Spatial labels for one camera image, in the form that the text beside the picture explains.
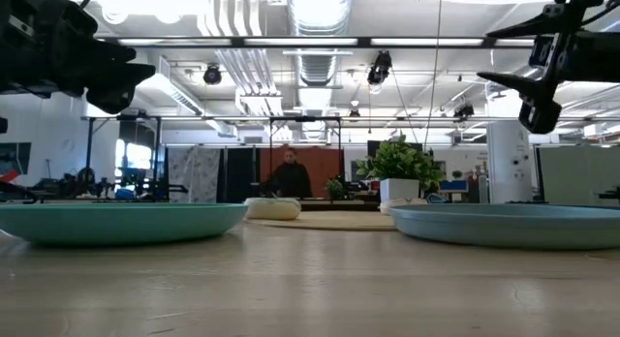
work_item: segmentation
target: brown wall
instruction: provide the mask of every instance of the brown wall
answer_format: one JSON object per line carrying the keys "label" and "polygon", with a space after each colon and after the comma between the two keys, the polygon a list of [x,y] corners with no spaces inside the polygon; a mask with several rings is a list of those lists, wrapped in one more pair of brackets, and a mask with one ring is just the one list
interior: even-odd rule
{"label": "brown wall", "polygon": [[[284,152],[286,148],[273,148],[273,169],[284,163]],[[296,148],[297,162],[303,164],[310,175],[312,186],[312,197],[327,198],[325,184],[329,178],[334,177],[339,172],[338,150],[319,147]],[[265,182],[269,177],[269,149],[261,149],[261,182]]]}

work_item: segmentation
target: black jacket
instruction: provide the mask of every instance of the black jacket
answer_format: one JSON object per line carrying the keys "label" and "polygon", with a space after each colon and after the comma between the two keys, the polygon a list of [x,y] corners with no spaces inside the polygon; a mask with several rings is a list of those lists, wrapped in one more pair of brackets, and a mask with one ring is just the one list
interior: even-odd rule
{"label": "black jacket", "polygon": [[283,198],[312,198],[310,176],[302,164],[283,163],[273,172],[273,183]]}

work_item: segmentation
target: woven placemat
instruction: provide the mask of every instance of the woven placemat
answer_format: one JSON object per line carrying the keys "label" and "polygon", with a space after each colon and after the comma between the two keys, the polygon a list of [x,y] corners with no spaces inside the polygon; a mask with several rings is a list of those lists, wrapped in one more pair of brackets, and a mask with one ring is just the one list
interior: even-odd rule
{"label": "woven placemat", "polygon": [[396,230],[391,217],[379,212],[303,211],[296,220],[245,220],[255,225],[305,230]]}

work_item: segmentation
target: plate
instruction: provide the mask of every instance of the plate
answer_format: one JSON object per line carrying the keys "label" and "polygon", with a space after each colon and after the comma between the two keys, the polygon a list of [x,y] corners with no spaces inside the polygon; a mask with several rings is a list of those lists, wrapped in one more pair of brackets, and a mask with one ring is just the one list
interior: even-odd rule
{"label": "plate", "polygon": [[241,204],[87,203],[0,206],[0,230],[62,246],[171,242],[217,236],[243,220]]}
{"label": "plate", "polygon": [[550,250],[620,247],[620,211],[532,204],[396,206],[396,228],[450,243]]}

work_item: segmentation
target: white planter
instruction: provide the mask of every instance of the white planter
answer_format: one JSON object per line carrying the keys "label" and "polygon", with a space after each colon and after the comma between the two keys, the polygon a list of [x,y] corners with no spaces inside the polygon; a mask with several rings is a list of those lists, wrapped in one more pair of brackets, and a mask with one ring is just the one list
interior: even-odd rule
{"label": "white planter", "polygon": [[418,197],[418,180],[388,178],[381,181],[381,201],[393,199],[416,199]]}

